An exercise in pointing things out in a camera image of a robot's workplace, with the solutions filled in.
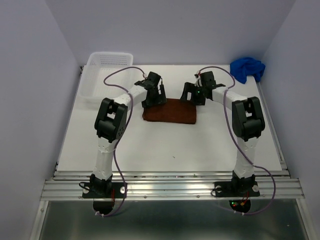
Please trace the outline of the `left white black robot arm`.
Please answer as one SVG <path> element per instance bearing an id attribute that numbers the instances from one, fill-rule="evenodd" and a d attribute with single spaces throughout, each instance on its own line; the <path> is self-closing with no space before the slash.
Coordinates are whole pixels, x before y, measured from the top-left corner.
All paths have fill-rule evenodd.
<path id="1" fill-rule="evenodd" d="M 97 159 L 89 182 L 83 186 L 83 196 L 109 198 L 112 194 L 112 165 L 114 153 L 129 124 L 133 107 L 141 104 L 150 108 L 167 102 L 162 77 L 155 72 L 143 75 L 144 79 L 116 98 L 104 98 L 98 109 L 94 129 L 98 137 Z"/>

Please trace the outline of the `brown microfiber towel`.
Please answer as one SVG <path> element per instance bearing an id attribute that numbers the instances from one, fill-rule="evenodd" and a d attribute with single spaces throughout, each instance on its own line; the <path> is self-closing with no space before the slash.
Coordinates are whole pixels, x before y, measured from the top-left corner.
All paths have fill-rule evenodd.
<path id="1" fill-rule="evenodd" d="M 164 104 L 145 108 L 142 118 L 147 122 L 194 125 L 197 121 L 197 108 L 189 100 L 168 98 Z"/>

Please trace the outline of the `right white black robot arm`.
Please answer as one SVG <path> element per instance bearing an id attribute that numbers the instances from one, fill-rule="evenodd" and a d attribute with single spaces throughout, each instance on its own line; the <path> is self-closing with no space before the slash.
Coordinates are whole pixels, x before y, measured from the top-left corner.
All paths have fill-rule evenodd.
<path id="1" fill-rule="evenodd" d="M 186 82 L 181 100 L 190 100 L 203 106 L 206 100 L 223 105 L 231 111 L 227 128 L 237 148 L 236 163 L 230 181 L 214 182 L 211 194 L 217 198 L 258 197 L 258 183 L 254 171 L 254 158 L 258 139 L 265 129 L 265 119 L 258 97 L 246 97 L 235 93 L 224 84 L 218 84 L 211 71 L 197 73 L 196 83 Z"/>

